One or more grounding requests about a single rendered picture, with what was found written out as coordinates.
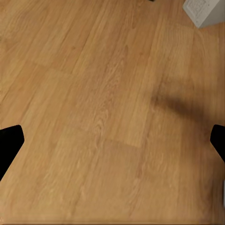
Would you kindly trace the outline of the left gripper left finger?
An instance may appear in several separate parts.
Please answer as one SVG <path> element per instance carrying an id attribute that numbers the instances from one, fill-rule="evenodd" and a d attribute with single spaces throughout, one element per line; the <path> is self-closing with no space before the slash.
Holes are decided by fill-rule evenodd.
<path id="1" fill-rule="evenodd" d="M 24 143 L 20 125 L 0 130 L 0 181 Z"/>

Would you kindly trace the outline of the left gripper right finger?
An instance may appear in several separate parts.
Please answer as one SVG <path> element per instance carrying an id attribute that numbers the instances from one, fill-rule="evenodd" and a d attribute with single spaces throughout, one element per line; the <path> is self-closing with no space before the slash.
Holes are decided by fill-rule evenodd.
<path id="1" fill-rule="evenodd" d="M 214 125 L 210 142 L 213 144 L 214 148 L 217 150 L 223 161 L 225 162 L 225 127 L 221 125 Z"/>

